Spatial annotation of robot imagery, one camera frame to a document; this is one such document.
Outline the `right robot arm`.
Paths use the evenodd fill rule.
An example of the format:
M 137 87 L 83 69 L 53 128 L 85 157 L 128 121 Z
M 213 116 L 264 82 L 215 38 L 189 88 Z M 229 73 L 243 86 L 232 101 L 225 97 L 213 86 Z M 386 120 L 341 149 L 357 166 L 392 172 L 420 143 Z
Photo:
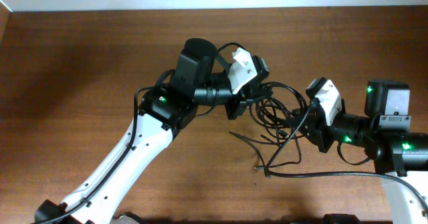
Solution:
M 306 89 L 316 106 L 286 121 L 320 152 L 336 142 L 364 149 L 382 177 L 393 223 L 427 222 L 427 134 L 410 131 L 410 87 L 396 80 L 370 80 L 364 116 L 349 114 L 331 80 L 315 79 Z

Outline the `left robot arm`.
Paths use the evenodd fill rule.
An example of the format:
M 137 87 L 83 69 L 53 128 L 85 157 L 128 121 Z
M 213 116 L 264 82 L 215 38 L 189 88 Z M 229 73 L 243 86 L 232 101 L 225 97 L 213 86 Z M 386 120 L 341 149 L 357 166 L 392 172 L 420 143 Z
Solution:
M 197 115 L 200 106 L 224 106 L 235 120 L 255 100 L 270 94 L 261 83 L 265 60 L 240 45 L 227 62 L 210 41 L 188 39 L 177 66 L 134 95 L 133 119 L 97 169 L 63 201 L 45 200 L 35 223 L 109 223 L 119 204 L 150 162 Z

